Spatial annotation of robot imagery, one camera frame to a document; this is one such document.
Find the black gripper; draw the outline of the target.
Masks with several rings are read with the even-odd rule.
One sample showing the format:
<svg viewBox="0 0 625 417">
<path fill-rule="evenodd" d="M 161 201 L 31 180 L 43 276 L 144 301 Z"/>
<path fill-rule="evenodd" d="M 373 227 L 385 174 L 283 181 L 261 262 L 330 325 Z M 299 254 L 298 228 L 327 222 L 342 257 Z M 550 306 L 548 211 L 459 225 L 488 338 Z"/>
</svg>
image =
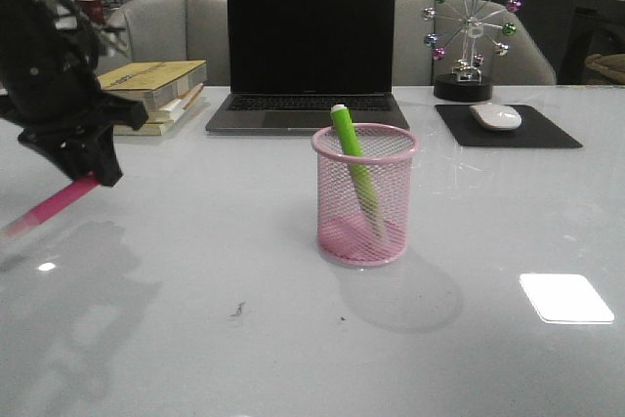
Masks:
<svg viewBox="0 0 625 417">
<path fill-rule="evenodd" d="M 105 187 L 122 176 L 113 128 L 141 128 L 145 106 L 105 92 L 95 74 L 107 39 L 71 0 L 1 0 L 3 120 L 19 142 L 72 180 Z"/>
</svg>

